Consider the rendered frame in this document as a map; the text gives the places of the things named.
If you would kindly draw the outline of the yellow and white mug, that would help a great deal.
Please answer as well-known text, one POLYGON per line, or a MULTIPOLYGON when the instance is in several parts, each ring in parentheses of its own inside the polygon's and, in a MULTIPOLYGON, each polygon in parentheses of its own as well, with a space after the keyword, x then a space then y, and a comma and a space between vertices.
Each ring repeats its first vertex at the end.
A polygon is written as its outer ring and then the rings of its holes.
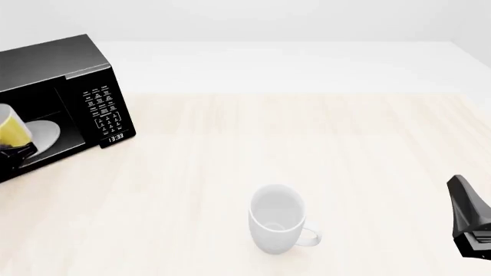
POLYGON ((31 131, 13 107, 0 103, 0 146, 24 146, 29 144, 31 139, 31 131))

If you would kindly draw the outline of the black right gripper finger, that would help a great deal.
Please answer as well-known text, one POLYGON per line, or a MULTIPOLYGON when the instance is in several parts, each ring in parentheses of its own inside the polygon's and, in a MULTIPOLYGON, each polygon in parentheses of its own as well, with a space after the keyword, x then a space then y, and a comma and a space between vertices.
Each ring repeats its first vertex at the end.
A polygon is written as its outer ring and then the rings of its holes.
POLYGON ((491 232, 491 206, 488 206, 461 175, 447 182, 453 209, 453 236, 464 232, 491 232))

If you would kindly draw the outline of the white round plate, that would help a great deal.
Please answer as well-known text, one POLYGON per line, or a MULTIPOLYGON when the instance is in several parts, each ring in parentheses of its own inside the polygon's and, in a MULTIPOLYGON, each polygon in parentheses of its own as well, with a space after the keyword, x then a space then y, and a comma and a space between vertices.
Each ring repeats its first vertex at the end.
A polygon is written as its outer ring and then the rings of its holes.
POLYGON ((27 128, 30 130, 32 138, 31 141, 36 146, 37 152, 29 158, 38 156, 39 154, 47 151, 53 146, 61 135, 60 127, 53 121, 48 120, 36 120, 26 123, 27 128))

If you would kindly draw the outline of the black microwave oven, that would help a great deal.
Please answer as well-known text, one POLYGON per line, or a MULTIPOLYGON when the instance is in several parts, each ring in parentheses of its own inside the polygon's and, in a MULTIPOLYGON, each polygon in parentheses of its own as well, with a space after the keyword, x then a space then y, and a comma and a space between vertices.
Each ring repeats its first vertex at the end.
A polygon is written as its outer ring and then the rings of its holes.
POLYGON ((0 104, 25 125, 48 120, 61 129, 38 156, 0 162, 0 183, 136 134, 110 62, 85 34, 0 51, 0 104))

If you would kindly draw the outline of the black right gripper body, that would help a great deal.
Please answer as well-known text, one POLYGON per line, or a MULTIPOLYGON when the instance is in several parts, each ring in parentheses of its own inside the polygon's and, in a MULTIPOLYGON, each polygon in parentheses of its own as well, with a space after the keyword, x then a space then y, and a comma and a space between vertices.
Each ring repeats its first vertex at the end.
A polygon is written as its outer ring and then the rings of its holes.
POLYGON ((491 224, 468 231, 455 228, 453 241, 464 258, 491 258, 491 224))

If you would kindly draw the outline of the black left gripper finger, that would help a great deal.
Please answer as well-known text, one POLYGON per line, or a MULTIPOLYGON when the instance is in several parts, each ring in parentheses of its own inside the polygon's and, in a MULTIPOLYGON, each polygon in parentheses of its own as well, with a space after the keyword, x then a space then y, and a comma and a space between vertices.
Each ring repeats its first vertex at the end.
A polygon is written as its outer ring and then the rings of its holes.
POLYGON ((22 162, 33 156, 37 151, 38 149, 33 143, 28 143, 24 146, 0 144, 0 162, 22 162))

